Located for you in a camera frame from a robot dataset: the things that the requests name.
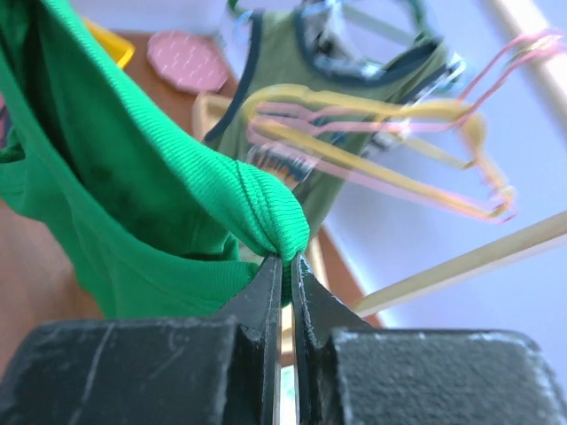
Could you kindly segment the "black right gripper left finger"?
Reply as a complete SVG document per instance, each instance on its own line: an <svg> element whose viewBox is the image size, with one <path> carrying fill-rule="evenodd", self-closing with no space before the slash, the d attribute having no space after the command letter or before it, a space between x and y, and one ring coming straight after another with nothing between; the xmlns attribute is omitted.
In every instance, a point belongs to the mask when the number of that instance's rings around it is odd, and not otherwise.
<svg viewBox="0 0 567 425"><path fill-rule="evenodd" d="M1 381L4 424L276 424L282 262L209 317L53 321Z"/></svg>

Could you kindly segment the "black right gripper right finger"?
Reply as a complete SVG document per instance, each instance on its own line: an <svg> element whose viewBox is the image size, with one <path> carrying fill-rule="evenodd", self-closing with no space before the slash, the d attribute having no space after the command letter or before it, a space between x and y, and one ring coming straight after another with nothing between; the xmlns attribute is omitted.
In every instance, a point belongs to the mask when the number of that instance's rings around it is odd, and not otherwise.
<svg viewBox="0 0 567 425"><path fill-rule="evenodd" d="M563 424L539 346L483 329L379 329L291 263L301 424Z"/></svg>

